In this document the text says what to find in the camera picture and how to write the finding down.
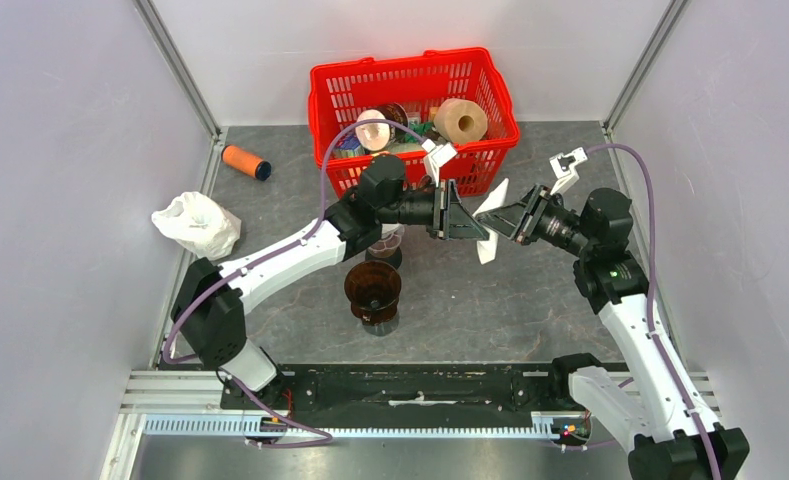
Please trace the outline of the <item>white paper coffee filter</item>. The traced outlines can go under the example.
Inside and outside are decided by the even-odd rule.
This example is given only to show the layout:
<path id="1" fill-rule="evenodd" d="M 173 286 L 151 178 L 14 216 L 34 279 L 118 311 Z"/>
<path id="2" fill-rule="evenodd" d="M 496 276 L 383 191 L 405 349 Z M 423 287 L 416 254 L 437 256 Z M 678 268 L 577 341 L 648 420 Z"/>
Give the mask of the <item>white paper coffee filter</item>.
<path id="1" fill-rule="evenodd" d="M 503 206 L 508 187 L 509 179 L 505 178 L 488 194 L 473 214 L 474 218 L 489 232 L 487 240 L 477 242 L 476 252 L 482 265 L 488 264 L 496 258 L 499 234 L 496 229 L 497 221 L 492 217 L 491 211 Z"/>

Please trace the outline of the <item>clear glass coffee dripper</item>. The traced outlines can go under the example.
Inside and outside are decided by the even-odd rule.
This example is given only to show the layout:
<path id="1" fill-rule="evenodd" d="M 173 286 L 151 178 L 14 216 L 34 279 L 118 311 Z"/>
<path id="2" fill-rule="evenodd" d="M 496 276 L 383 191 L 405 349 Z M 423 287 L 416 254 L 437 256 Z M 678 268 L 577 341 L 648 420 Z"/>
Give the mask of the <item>clear glass coffee dripper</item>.
<path id="1" fill-rule="evenodd" d="M 376 243 L 376 249 L 381 251 L 396 250 L 402 242 L 404 232 L 405 227 L 402 224 L 383 224 L 382 236 Z"/>

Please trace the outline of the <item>brown plastic coffee dripper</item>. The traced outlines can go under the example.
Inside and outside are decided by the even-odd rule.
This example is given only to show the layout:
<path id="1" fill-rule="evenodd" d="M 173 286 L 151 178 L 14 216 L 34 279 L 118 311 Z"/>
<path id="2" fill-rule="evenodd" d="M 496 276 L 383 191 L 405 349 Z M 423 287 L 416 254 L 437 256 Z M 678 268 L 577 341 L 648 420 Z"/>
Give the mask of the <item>brown plastic coffee dripper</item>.
<path id="1" fill-rule="evenodd" d="M 376 327 L 394 319 L 398 312 L 402 280 L 398 271 L 382 261 L 354 266 L 344 280 L 351 313 L 363 326 Z"/>

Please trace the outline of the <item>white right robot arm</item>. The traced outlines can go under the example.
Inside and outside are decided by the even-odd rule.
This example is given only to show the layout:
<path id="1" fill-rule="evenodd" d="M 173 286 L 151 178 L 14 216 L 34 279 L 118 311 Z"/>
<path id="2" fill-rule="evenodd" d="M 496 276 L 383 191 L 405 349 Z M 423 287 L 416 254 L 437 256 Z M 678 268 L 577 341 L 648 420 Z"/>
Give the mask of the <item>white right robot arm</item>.
<path id="1" fill-rule="evenodd" d="M 479 223 L 520 245 L 538 240 L 575 256 L 574 280 L 616 341 L 637 388 L 633 399 L 588 354 L 559 357 L 547 382 L 558 408 L 584 406 L 621 445 L 634 479 L 734 479 L 750 452 L 739 428 L 726 428 L 679 360 L 656 311 L 654 285 L 628 249 L 634 222 L 623 193 L 599 188 L 581 213 L 537 185 L 507 204 L 496 187 L 475 213 Z"/>

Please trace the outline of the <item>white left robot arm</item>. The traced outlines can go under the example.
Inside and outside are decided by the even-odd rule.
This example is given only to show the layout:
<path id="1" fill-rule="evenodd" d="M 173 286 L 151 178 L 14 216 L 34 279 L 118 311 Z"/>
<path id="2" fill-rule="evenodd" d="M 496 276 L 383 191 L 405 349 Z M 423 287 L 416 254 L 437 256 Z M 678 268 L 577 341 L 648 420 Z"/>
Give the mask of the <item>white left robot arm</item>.
<path id="1" fill-rule="evenodd" d="M 246 315 L 303 277 L 364 252 L 382 239 L 384 226 L 396 224 L 423 226 L 440 240 L 490 237 L 462 205 L 455 181 L 410 188 L 404 162 L 381 155 L 295 234 L 240 260 L 193 262 L 172 307 L 171 334 L 182 335 L 204 367 L 243 383 L 258 407 L 274 407 L 284 383 L 275 362 L 247 338 Z"/>

